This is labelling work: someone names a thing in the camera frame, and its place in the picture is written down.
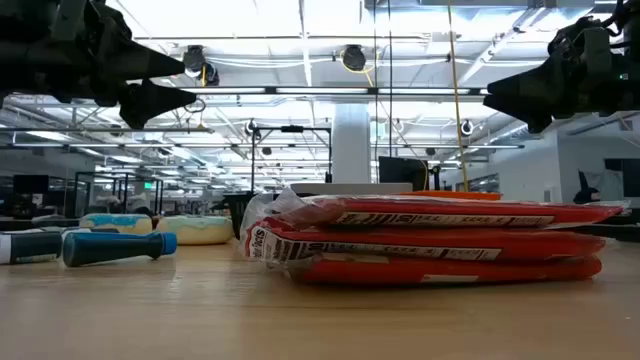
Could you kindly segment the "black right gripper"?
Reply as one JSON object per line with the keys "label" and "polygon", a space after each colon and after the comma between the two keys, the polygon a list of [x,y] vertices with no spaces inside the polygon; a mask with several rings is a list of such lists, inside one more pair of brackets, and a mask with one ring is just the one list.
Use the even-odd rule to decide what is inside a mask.
{"label": "black right gripper", "polygon": [[[490,83],[483,105],[526,123],[531,134],[552,116],[640,111],[640,0],[616,0],[607,19],[589,15],[558,30],[547,51],[540,66]],[[549,112],[509,95],[557,96]]]}

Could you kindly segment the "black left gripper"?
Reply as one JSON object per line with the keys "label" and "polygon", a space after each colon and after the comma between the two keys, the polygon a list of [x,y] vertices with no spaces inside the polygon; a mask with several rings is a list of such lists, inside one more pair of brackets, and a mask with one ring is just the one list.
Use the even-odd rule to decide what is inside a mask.
{"label": "black left gripper", "polygon": [[127,125],[143,129],[196,101],[149,80],[184,71],[183,62],[132,41],[123,15],[103,0],[0,0],[0,106],[13,93],[91,99],[120,105]]}

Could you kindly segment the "red plastic-wrapped package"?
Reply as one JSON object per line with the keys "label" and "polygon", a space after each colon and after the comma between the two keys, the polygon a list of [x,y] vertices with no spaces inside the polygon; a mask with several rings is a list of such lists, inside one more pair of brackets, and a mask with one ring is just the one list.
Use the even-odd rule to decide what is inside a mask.
{"label": "red plastic-wrapped package", "polygon": [[589,204],[517,202],[413,195],[283,193],[266,217],[291,229],[345,227],[570,228],[614,217],[625,202]]}
{"label": "red plastic-wrapped package", "polygon": [[482,262],[320,253],[286,266],[290,278],[331,285],[420,285],[580,281],[602,269],[596,256],[542,262]]}
{"label": "red plastic-wrapped package", "polygon": [[506,228],[310,227],[273,219],[243,230],[248,258],[284,263],[319,253],[357,253],[462,261],[551,261],[589,257],[606,238],[570,231]]}

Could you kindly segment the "blue frosted donut tape roll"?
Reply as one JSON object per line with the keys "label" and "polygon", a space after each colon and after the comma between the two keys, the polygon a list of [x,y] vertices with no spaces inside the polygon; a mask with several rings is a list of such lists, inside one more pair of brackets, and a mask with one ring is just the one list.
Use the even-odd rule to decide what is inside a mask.
{"label": "blue frosted donut tape roll", "polygon": [[152,219],[144,214],[87,214],[79,220],[79,226],[91,229],[116,229],[120,233],[138,235],[153,231]]}

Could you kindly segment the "white marker blue cap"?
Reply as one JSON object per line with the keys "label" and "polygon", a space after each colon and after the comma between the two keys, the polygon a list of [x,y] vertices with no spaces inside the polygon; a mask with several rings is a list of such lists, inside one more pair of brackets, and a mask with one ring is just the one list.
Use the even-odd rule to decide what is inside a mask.
{"label": "white marker blue cap", "polygon": [[61,231],[61,235],[62,237],[66,237],[67,234],[69,233],[85,233],[85,232],[89,232],[89,233],[97,233],[97,232],[102,232],[102,233],[119,233],[119,230],[116,228],[81,228],[81,227],[73,227],[73,228],[66,228],[65,230]]}

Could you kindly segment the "blue marker light-blue cap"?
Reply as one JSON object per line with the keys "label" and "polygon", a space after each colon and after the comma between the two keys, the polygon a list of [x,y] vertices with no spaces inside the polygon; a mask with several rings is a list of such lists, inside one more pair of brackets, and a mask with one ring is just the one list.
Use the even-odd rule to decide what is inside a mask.
{"label": "blue marker light-blue cap", "polygon": [[172,232],[146,235],[111,232],[73,232],[63,243],[62,258],[67,267],[148,256],[157,259],[174,254],[178,239]]}

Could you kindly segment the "white marker black cap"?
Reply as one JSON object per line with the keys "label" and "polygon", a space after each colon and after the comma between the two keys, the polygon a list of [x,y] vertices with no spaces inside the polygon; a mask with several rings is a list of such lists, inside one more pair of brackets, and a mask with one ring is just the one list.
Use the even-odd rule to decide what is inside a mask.
{"label": "white marker black cap", "polygon": [[0,233],[0,265],[19,265],[53,261],[62,251],[62,236],[57,231]]}

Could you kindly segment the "grey office chair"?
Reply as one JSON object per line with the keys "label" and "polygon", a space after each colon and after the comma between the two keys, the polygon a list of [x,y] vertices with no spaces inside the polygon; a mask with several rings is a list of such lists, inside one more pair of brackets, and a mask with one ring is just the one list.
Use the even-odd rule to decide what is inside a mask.
{"label": "grey office chair", "polygon": [[578,172],[579,190],[573,201],[577,204],[619,201],[624,198],[622,173],[605,170],[601,173]]}

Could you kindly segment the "orange slotted plastic basket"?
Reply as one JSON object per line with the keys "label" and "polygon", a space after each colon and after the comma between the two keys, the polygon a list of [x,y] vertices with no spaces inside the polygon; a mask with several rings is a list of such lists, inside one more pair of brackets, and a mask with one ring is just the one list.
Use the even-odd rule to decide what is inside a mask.
{"label": "orange slotted plastic basket", "polygon": [[499,201],[502,199],[501,193],[458,192],[458,191],[445,191],[445,190],[422,190],[422,191],[413,191],[413,192],[403,192],[403,193],[399,193],[398,195],[452,198],[452,199],[465,199],[465,200],[488,200],[488,201]]}

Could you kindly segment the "black monitor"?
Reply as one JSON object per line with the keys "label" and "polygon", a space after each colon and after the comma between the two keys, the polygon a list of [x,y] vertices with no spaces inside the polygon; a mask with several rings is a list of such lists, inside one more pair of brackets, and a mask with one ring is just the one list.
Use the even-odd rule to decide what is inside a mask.
{"label": "black monitor", "polygon": [[379,156],[378,176],[381,183],[408,183],[413,191],[429,189],[428,166],[419,159]]}

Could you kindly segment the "black screen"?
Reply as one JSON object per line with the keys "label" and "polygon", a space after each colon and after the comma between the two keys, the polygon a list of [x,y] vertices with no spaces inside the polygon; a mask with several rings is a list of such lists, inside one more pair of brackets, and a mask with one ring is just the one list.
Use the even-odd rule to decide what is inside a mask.
{"label": "black screen", "polygon": [[16,194],[44,194],[49,191],[48,175],[14,175],[13,191]]}

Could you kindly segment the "black slotted plastic basket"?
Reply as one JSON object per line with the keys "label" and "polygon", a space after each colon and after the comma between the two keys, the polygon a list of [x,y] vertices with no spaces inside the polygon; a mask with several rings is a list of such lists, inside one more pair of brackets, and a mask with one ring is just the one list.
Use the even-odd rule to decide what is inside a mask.
{"label": "black slotted plastic basket", "polygon": [[247,205],[254,197],[252,192],[224,194],[224,203],[228,206],[232,221],[234,235],[240,238],[240,228]]}

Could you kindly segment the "white building column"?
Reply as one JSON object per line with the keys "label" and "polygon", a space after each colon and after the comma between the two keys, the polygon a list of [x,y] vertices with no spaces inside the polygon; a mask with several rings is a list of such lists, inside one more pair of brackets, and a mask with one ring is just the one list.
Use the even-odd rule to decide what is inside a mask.
{"label": "white building column", "polygon": [[368,105],[337,104],[332,123],[333,181],[371,181],[370,117]]}

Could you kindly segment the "black metal frame stand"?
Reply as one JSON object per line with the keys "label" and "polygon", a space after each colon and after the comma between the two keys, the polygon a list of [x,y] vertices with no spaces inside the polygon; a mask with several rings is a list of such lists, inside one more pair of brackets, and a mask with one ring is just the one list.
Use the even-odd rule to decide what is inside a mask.
{"label": "black metal frame stand", "polygon": [[256,126],[255,124],[251,123],[253,128],[252,128],[252,133],[251,133],[251,175],[250,175],[250,192],[253,194],[256,190],[256,185],[255,185],[255,168],[256,168],[256,148],[257,148],[257,141],[256,141],[256,134],[258,131],[265,131],[266,133],[261,137],[261,140],[266,140],[266,138],[273,132],[273,131],[278,131],[281,133],[304,133],[304,132],[311,132],[312,134],[316,135],[317,137],[319,137],[321,140],[323,140],[320,135],[318,134],[319,131],[325,131],[328,135],[328,140],[323,143],[324,146],[328,149],[328,170],[325,173],[325,183],[332,183],[333,181],[333,162],[332,162],[332,155],[333,155],[333,141],[332,141],[332,129],[331,128],[321,128],[321,127],[305,127],[305,126],[301,126],[301,125],[283,125],[283,126]]}

